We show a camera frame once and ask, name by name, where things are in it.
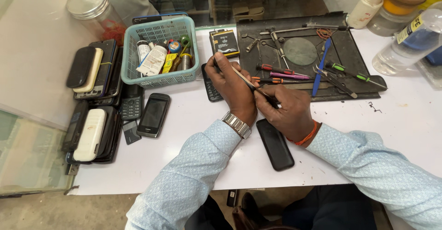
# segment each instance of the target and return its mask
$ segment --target orange thread bracelet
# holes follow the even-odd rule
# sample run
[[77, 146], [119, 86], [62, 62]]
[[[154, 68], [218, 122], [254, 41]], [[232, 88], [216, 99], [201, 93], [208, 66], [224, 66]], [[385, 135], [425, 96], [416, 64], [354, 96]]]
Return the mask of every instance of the orange thread bracelet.
[[313, 134], [315, 134], [315, 132], [316, 132], [316, 127], [318, 126], [318, 123], [316, 122], [316, 120], [313, 120], [313, 122], [315, 123], [315, 126], [313, 127], [312, 132], [309, 135], [307, 135], [307, 137], [305, 137], [302, 141], [295, 142], [295, 141], [289, 139], [288, 137], [285, 137], [285, 138], [287, 138], [288, 141], [295, 143], [297, 146], [304, 144], [307, 140], [311, 139], [313, 137]]

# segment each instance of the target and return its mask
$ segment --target shirt cuff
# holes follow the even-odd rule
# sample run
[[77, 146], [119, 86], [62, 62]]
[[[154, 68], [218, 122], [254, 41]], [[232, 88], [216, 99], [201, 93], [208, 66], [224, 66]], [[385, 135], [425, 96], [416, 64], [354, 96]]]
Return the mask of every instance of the shirt cuff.
[[209, 126], [203, 134], [226, 155], [230, 155], [236, 145], [241, 141], [241, 137], [238, 133], [219, 119]]
[[349, 135], [322, 123], [307, 150], [339, 168], [359, 146], [360, 143]]

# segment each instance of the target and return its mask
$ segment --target water bottle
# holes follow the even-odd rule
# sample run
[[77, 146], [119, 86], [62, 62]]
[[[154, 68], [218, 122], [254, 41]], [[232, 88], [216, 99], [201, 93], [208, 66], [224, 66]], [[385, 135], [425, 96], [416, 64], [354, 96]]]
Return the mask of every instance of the water bottle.
[[373, 58], [373, 67], [379, 73], [393, 76], [439, 46], [442, 46], [442, 10], [429, 8]]

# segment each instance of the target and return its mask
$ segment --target green handle screwdriver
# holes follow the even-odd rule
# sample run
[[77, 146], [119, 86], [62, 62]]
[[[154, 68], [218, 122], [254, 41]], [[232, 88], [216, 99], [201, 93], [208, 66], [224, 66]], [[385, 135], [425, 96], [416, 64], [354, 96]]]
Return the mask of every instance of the green handle screwdriver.
[[366, 81], [366, 82], [369, 81], [369, 82], [374, 83], [374, 84], [376, 84], [376, 85], [378, 85], [378, 86], [380, 86], [380, 87], [383, 87], [383, 88], [385, 88], [385, 89], [388, 89], [388, 87], [383, 86], [383, 85], [380, 85], [379, 83], [376, 83], [376, 82], [372, 81], [372, 80], [370, 79], [370, 77], [368, 77], [368, 76], [366, 76], [366, 75], [362, 75], [361, 73], [357, 73], [357, 74], [355, 74], [355, 73], [353, 73], [353, 72], [350, 72], [350, 71], [348, 71], [344, 66], [342, 66], [341, 64], [333, 63], [331, 60], [328, 61], [327, 64], [325, 64], [325, 67], [326, 67], [326, 68], [330, 68], [330, 69], [337, 69], [337, 70], [343, 71], [343, 72], [345, 72], [345, 73], [347, 73], [347, 74], [349, 74], [349, 75], [351, 75], [351, 76], [356, 77], [357, 79], [360, 79], [360, 80], [363, 80], [363, 81]]

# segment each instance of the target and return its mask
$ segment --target shoe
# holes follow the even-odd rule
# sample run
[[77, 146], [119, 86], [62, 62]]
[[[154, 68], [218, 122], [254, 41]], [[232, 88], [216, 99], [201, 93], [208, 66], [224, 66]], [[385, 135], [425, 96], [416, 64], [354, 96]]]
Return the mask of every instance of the shoe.
[[246, 216], [256, 222], [259, 226], [265, 226], [269, 222], [269, 220], [260, 214], [258, 205], [249, 192], [244, 194], [241, 202], [241, 208]]

